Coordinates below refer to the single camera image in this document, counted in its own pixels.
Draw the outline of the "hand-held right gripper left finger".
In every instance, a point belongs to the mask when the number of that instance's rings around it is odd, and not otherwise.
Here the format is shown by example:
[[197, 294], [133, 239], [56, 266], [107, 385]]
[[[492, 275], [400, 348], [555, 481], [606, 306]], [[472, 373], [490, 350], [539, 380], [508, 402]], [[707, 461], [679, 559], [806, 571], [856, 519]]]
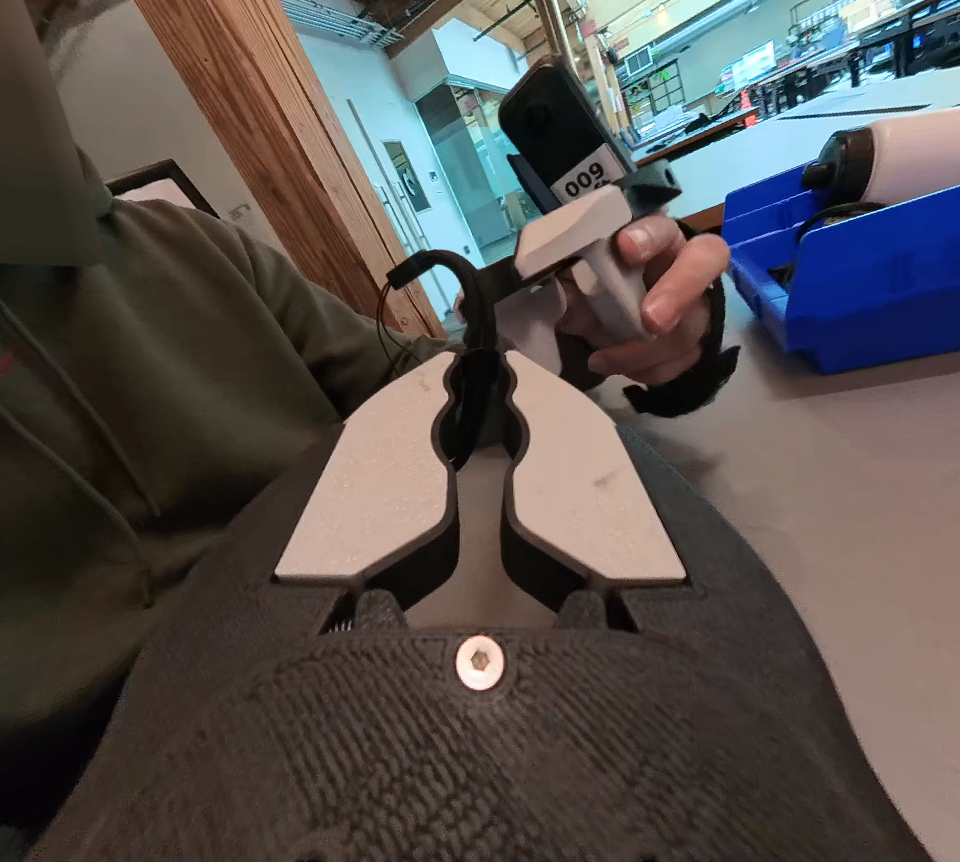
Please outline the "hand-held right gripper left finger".
[[439, 353], [343, 424], [274, 569], [280, 582], [354, 588], [452, 526], [456, 475], [440, 441], [458, 356]]

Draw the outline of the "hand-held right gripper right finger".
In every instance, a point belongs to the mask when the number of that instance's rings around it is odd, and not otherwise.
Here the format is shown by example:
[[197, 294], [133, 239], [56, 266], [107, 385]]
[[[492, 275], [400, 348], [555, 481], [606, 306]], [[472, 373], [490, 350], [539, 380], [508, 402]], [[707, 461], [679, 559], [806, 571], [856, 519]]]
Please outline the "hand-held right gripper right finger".
[[559, 612], [579, 591], [611, 604], [688, 584], [685, 567], [617, 425], [581, 391], [517, 351], [504, 356], [500, 554], [508, 578]]

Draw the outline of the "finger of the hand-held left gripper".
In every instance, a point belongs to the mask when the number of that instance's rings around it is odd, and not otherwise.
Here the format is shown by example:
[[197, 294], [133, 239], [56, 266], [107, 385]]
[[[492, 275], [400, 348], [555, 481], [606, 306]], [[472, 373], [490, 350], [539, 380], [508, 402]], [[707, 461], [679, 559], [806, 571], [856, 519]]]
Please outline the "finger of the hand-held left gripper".
[[606, 185], [530, 223], [514, 254], [521, 287], [556, 284], [555, 272], [577, 271], [584, 282], [579, 291], [615, 343], [646, 338], [643, 274], [624, 266], [617, 235], [652, 214], [650, 186]]
[[559, 284], [523, 287], [493, 305], [501, 351], [519, 351], [555, 376], [562, 374], [557, 325], [568, 307]]

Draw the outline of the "black item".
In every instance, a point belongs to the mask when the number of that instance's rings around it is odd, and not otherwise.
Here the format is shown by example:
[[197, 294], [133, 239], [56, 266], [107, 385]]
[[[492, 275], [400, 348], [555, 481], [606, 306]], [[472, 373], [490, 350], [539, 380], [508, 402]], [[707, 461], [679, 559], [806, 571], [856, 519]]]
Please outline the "black item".
[[458, 280], [462, 290], [465, 331], [464, 352], [454, 368], [454, 416], [445, 424], [441, 447], [455, 471], [468, 463], [479, 446], [500, 372], [498, 330], [493, 304], [489, 301], [474, 265], [447, 250], [423, 249], [387, 273], [375, 314], [377, 337], [382, 348], [390, 340], [400, 354], [409, 349], [393, 336], [383, 316], [388, 294], [407, 288], [433, 268], [445, 268]]

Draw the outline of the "blue plastic bin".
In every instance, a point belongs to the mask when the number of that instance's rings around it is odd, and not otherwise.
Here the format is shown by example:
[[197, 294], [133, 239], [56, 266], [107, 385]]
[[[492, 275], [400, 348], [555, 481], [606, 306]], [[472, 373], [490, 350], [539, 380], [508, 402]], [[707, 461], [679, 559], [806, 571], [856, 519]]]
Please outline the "blue plastic bin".
[[729, 276], [780, 351], [822, 374], [959, 348], [958, 188], [846, 219], [798, 166], [730, 192]]

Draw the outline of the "person's left forearm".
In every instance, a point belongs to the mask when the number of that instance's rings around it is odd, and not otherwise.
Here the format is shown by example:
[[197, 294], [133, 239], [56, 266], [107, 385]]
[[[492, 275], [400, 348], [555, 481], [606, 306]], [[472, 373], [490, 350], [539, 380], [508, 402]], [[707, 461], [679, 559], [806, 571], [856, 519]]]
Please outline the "person's left forearm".
[[230, 368], [269, 383], [271, 398], [295, 401], [310, 391], [346, 419], [398, 376], [462, 344], [426, 336], [390, 336], [299, 273], [289, 260], [239, 228], [218, 223], [218, 248], [229, 261]]

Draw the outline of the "white cylinder black cap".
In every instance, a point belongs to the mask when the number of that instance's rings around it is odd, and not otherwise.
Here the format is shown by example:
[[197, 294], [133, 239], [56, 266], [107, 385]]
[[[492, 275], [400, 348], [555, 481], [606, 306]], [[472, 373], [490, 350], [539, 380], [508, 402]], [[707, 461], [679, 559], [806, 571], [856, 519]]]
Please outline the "white cylinder black cap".
[[894, 206], [959, 185], [959, 108], [835, 131], [800, 176], [824, 206]]

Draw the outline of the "wide wooden pillar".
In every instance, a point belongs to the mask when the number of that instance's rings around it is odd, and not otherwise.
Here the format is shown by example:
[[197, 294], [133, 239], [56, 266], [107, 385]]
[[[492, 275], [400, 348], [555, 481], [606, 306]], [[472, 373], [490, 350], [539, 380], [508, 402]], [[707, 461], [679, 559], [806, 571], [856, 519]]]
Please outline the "wide wooden pillar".
[[280, 0], [133, 0], [296, 266], [375, 316], [402, 244]]

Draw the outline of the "dark logo wall panel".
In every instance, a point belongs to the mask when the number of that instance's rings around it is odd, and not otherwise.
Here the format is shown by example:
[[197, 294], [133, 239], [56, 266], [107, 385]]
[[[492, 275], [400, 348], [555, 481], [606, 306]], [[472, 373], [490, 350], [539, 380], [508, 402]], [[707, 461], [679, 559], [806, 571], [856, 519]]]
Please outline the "dark logo wall panel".
[[430, 211], [431, 204], [402, 143], [397, 140], [386, 140], [382, 145], [390, 158], [403, 196], [407, 199], [411, 210], [415, 214]]

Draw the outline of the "framed wall poster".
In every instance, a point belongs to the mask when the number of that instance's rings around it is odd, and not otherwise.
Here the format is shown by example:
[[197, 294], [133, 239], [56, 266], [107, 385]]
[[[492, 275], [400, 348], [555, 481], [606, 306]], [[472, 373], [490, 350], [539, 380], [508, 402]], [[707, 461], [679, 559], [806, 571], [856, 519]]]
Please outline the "framed wall poster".
[[173, 159], [164, 159], [107, 181], [115, 198], [129, 202], [163, 200], [182, 208], [193, 208], [213, 218], [220, 216], [197, 185]]

